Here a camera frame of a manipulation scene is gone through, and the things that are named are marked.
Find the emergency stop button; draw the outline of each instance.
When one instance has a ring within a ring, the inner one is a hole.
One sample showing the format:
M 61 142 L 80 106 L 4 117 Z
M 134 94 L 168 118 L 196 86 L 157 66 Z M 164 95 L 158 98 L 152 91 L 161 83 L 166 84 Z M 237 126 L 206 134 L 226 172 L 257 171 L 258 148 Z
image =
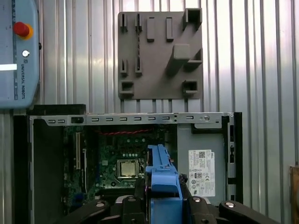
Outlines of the emergency stop button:
M 13 27 L 14 33 L 20 37 L 26 38 L 30 34 L 30 27 L 29 25 L 23 22 L 16 22 Z

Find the red button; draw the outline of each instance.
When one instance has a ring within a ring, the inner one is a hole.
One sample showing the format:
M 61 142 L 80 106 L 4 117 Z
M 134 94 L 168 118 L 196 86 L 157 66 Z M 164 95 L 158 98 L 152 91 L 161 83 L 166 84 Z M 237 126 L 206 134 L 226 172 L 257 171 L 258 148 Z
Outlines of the red button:
M 14 24 L 14 33 L 19 35 L 19 36 L 22 36 L 22 37 L 26 37 L 29 35 L 29 27 L 23 23 L 23 22 L 16 22 Z

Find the barcode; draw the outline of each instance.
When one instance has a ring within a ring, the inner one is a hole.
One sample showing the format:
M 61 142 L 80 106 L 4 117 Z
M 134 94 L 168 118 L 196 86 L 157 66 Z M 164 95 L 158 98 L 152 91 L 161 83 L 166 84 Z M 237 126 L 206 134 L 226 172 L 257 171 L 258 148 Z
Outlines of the barcode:
M 206 157 L 206 152 L 199 152 L 199 157 L 200 158 L 205 158 Z

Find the yellow ring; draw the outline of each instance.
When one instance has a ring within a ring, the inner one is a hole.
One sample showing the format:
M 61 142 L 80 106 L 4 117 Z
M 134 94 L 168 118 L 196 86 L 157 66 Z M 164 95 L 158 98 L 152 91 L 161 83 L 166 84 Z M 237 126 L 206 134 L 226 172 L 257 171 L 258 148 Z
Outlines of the yellow ring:
M 28 26 L 28 28 L 29 28 L 29 34 L 27 35 L 27 36 L 25 36 L 25 37 L 23 37 L 23 36 L 19 36 L 21 39 L 23 39 L 23 40 L 29 40 L 32 36 L 33 36 L 33 28 L 32 28 L 32 26 L 30 26 L 30 24 L 27 24 L 27 23 L 25 23 L 27 26 Z

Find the cpu socket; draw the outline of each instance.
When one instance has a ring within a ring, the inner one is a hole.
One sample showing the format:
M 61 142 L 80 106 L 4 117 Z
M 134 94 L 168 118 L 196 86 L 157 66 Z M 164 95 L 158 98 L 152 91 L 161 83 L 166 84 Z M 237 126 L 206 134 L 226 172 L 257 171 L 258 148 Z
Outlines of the cpu socket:
M 116 169 L 118 179 L 138 178 L 139 162 L 138 160 L 118 160 Z

